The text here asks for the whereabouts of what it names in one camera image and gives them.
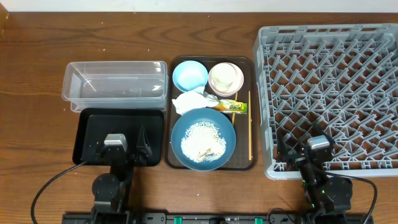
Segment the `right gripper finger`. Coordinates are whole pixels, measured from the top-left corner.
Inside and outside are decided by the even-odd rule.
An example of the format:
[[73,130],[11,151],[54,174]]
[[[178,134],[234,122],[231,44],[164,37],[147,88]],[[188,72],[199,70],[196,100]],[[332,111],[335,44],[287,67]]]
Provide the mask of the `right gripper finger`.
[[290,160],[285,142],[279,132],[277,132],[277,158],[281,162],[288,162]]
[[329,140],[330,146],[334,146],[335,141],[332,139],[331,136],[327,135],[327,133],[324,132],[324,130],[317,123],[313,123],[313,132],[314,132],[313,137],[324,135]]

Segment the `white rice leftovers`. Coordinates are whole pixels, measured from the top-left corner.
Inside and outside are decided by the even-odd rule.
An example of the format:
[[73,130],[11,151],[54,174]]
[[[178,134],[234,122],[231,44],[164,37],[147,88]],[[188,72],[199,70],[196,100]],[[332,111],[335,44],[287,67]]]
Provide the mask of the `white rice leftovers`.
[[193,162],[215,161],[226,152],[226,141],[213,123],[201,121],[185,131],[181,149]]

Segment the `dark blue plate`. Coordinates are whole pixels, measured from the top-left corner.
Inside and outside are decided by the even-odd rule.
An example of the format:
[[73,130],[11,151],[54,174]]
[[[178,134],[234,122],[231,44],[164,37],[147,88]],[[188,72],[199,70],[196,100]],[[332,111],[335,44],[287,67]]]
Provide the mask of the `dark blue plate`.
[[[219,140],[224,139],[226,142],[225,152],[219,159],[195,162],[183,153],[183,137],[191,126],[201,122],[212,124],[219,133]],[[225,165],[233,155],[236,146],[236,133],[231,121],[223,113],[209,108],[194,109],[182,115],[174,124],[170,134],[170,146],[174,156],[185,167],[198,171],[217,170]]]

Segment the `white napkin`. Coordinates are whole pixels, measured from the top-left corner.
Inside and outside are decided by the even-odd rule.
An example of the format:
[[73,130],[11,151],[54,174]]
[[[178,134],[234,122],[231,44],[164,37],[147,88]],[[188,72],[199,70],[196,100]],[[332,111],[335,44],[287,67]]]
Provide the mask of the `white napkin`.
[[186,112],[199,108],[213,108],[220,102],[219,99],[205,91],[204,86],[187,91],[172,99],[177,114],[184,115]]

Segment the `yellow green snack wrapper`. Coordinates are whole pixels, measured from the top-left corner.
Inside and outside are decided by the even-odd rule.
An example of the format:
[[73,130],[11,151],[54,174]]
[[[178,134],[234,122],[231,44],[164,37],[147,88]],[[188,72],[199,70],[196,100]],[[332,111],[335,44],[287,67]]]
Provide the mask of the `yellow green snack wrapper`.
[[222,113],[246,114],[248,104],[236,100],[222,99],[213,109]]

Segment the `pink bowl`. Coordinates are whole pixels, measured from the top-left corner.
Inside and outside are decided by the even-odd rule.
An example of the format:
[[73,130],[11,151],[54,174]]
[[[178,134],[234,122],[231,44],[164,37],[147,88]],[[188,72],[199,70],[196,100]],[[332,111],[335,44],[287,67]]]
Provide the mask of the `pink bowl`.
[[232,85],[230,86],[230,88],[226,91],[218,91],[213,83],[212,80],[212,74],[211,74],[211,70],[209,72],[209,78],[208,78],[208,83],[211,87],[211,89],[219,96],[223,96],[223,97],[227,97],[227,96],[232,96],[234,95],[236,92],[238,92],[244,83],[244,75],[243,75],[243,71],[235,64],[233,63],[229,63],[230,65],[232,65],[236,71],[236,79],[235,81],[232,83]]

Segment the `cream white cup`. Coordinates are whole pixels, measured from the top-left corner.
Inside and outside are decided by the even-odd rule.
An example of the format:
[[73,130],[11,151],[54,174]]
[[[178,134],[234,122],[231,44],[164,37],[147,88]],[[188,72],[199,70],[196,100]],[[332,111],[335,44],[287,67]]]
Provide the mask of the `cream white cup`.
[[219,63],[211,69],[212,80],[218,91],[226,91],[236,79],[236,71],[229,63]]

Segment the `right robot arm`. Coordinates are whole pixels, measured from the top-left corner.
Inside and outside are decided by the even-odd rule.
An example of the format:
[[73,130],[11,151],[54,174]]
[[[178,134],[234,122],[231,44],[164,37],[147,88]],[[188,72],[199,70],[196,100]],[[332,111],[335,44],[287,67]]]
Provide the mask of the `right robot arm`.
[[348,223],[353,184],[346,177],[328,177],[323,163],[332,159],[335,141],[318,124],[314,137],[300,143],[300,151],[289,154],[287,144],[277,134],[277,155],[289,168],[298,169],[303,180],[305,198],[312,208],[297,217],[295,223]]

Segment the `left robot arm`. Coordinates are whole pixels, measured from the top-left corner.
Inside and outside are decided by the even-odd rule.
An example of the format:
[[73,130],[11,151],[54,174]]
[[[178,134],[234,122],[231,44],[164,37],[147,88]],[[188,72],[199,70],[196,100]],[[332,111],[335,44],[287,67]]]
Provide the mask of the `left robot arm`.
[[89,223],[140,223],[141,216],[128,208],[128,200],[134,168],[146,165],[153,155],[145,127],[141,126],[133,146],[128,145],[123,134],[108,134],[96,155],[110,166],[110,171],[93,182],[95,201]]

